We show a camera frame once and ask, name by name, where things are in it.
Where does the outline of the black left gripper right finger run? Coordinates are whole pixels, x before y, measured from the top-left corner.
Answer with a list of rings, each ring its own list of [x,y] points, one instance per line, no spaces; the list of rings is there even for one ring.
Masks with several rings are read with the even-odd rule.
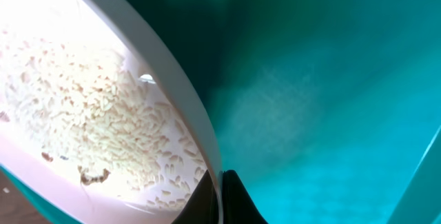
[[[223,172],[222,199],[224,224],[267,224],[234,170]]]

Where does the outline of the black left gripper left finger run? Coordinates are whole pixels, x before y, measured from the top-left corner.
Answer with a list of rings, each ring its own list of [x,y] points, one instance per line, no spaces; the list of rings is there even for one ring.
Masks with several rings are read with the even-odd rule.
[[[218,216],[216,191],[209,172],[205,172],[172,224],[218,224]]]

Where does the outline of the large white plate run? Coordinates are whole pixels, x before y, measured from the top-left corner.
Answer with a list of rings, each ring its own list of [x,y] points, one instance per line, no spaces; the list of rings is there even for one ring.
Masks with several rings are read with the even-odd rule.
[[[1,0],[1,166],[81,223],[222,223],[221,158],[126,0]]]

